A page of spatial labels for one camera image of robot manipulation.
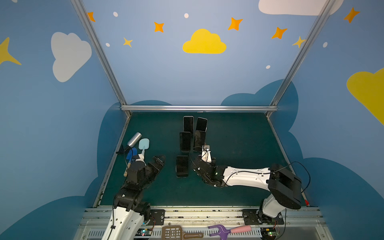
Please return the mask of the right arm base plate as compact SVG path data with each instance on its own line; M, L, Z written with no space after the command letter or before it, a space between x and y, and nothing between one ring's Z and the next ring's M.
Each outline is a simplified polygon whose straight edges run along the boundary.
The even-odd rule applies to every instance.
M257 209L243 209L242 216L245 225L284 225L284 218L281 213L277 217L272 218L262 213Z

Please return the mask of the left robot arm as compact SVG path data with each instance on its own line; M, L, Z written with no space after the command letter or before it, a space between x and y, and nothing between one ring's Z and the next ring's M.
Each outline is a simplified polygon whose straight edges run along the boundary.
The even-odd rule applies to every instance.
M166 157L160 155L147 164L140 160L129 164L126 180L114 196L103 240L132 240L143 223L150 220L151 205L142 201L143 190L154 182L165 161Z

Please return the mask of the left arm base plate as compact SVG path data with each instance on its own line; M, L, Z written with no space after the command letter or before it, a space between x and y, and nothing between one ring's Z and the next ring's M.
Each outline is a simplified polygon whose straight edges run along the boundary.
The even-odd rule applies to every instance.
M144 221L144 226L163 226L165 221L165 210L151 210L150 218Z

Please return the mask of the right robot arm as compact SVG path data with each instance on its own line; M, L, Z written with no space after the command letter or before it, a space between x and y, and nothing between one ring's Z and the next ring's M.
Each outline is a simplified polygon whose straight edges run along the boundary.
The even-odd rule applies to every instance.
M275 219L283 210L301 208L302 181L288 167L273 164L263 169L238 169L217 166L202 157L196 158L193 165L197 175L210 186L245 186L270 192L268 198L261 201L258 210L259 223Z

